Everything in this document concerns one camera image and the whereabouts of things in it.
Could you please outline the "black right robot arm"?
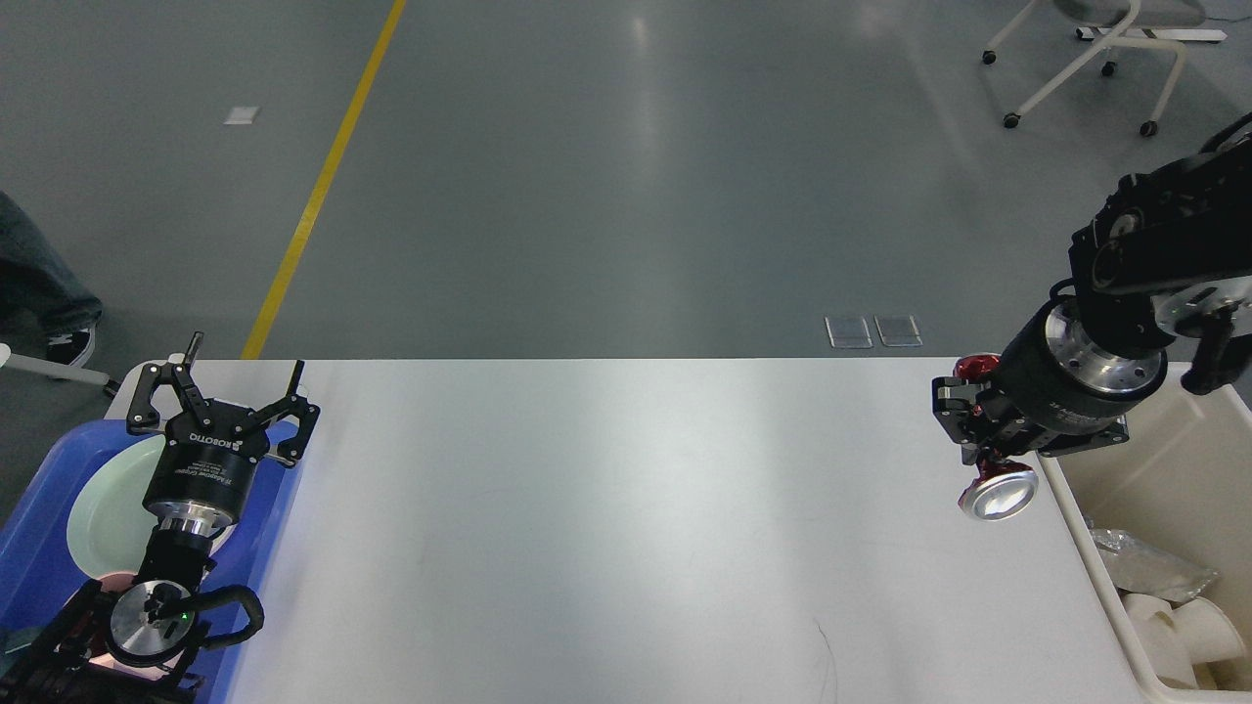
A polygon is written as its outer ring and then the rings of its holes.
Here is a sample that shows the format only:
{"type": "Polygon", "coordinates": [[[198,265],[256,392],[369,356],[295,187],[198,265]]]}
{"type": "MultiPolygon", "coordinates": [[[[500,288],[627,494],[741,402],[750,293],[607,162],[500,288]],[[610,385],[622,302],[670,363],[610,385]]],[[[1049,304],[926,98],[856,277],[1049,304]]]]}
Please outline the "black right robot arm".
{"type": "Polygon", "coordinates": [[[1132,173],[1074,232],[1070,273],[1002,355],[972,355],[933,380],[933,415],[962,463],[1123,442],[1124,418],[1167,377],[1167,349],[1194,339],[1184,391],[1208,395],[1249,367],[1249,116],[1199,152],[1132,173]]]}

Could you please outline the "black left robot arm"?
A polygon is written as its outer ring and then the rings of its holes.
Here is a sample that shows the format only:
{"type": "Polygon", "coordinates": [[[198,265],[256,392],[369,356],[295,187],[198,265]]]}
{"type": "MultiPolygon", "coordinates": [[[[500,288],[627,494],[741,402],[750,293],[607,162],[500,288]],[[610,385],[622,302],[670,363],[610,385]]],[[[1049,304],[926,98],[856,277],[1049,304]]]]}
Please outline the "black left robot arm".
{"type": "Polygon", "coordinates": [[[294,467],[322,411],[300,392],[260,410],[202,395],[192,370],[204,334],[178,361],[145,365],[126,432],[162,448],[140,501],[154,525],[126,588],[89,577],[3,673],[5,703],[193,703],[202,651],[245,643],[264,628],[254,588],[207,588],[213,547],[245,519],[264,461],[294,467]]]}

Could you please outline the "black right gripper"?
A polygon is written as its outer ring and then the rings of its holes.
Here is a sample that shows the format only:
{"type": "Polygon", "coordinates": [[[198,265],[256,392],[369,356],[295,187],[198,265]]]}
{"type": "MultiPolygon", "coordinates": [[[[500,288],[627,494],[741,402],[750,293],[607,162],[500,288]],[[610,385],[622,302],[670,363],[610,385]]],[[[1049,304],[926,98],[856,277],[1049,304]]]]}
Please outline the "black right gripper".
{"type": "Polygon", "coordinates": [[[1113,447],[1131,440],[1127,415],[1167,377],[1167,356],[1114,355],[1084,329],[1077,299],[1045,303],[1007,344],[988,382],[931,380],[931,410],[962,463],[1005,463],[1113,447]]]}

